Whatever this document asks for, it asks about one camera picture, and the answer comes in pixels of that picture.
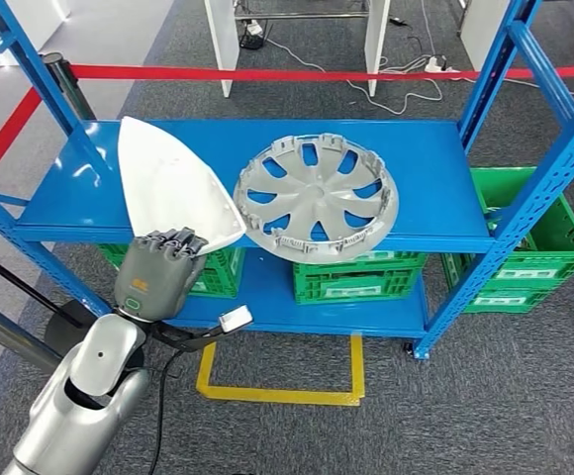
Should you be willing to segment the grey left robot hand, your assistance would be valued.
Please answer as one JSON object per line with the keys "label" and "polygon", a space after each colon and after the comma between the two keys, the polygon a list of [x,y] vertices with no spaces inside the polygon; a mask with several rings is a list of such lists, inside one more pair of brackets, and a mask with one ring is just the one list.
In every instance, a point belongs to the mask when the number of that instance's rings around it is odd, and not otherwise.
{"label": "grey left robot hand", "polygon": [[135,238],[115,280],[116,307],[143,322],[175,316],[204,268],[207,244],[190,228]]}

